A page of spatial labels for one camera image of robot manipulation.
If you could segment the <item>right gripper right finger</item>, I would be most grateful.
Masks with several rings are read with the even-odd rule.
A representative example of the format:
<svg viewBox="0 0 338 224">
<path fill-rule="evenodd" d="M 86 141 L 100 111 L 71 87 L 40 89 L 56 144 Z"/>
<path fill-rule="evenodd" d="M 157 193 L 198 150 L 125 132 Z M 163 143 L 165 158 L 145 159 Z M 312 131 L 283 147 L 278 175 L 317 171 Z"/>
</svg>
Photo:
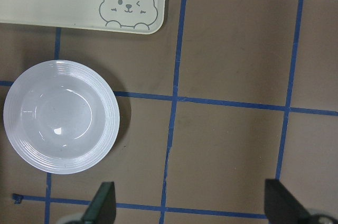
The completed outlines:
<svg viewBox="0 0 338 224">
<path fill-rule="evenodd" d="M 265 179 L 264 213 L 269 223 L 308 223 L 311 215 L 277 179 Z"/>
</svg>

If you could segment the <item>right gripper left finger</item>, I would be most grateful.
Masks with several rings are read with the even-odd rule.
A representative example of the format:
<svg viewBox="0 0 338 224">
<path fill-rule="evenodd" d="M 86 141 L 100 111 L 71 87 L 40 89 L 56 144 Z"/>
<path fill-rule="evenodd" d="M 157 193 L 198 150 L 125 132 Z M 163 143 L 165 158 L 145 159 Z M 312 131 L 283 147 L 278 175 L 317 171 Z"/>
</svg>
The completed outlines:
<svg viewBox="0 0 338 224">
<path fill-rule="evenodd" d="M 82 223 L 114 223 L 116 195 L 114 182 L 103 182 L 81 218 Z"/>
</svg>

